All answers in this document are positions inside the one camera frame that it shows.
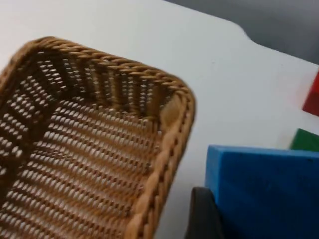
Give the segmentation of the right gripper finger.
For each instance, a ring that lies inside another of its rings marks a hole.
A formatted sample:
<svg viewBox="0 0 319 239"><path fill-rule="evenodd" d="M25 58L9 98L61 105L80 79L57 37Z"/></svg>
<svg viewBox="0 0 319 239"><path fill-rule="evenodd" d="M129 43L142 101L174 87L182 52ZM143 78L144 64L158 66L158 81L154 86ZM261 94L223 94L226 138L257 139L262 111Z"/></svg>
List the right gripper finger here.
<svg viewBox="0 0 319 239"><path fill-rule="evenodd" d="M213 193L205 187L191 191L186 239L224 239L221 217Z"/></svg>

